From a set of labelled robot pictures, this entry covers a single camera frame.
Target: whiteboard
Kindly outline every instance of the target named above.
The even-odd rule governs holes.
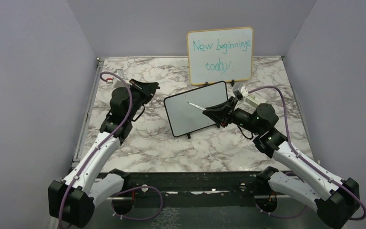
[[[187,33],[190,82],[248,80],[252,74],[253,28]]]

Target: wall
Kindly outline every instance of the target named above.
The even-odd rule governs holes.
[[[0,0],[0,228],[47,228],[96,64],[65,0]]]
[[[252,26],[255,55],[285,55],[315,0],[68,0],[96,55],[187,55],[189,31]]]
[[[366,203],[366,1],[317,0],[285,68],[314,156],[354,178]],[[366,228],[366,220],[347,225]]]

